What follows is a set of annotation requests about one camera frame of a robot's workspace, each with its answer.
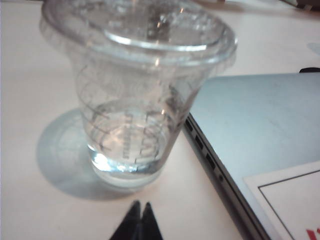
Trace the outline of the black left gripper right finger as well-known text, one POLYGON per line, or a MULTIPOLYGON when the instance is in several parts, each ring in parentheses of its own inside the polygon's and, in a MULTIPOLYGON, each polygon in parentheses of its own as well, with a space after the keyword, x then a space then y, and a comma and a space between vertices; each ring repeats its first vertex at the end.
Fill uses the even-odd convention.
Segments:
POLYGON ((162 240, 163 236, 159 229, 152 205, 147 202, 141 218, 141 239, 142 240, 162 240))

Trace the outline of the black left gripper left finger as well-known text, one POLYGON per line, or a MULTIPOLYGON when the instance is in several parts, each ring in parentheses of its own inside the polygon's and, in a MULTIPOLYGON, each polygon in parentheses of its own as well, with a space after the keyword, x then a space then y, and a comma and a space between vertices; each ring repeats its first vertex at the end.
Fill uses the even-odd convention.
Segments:
POLYGON ((136 230, 141 217, 141 203, 134 200, 128 211, 116 228, 115 232, 109 238, 110 240, 135 240, 136 230))

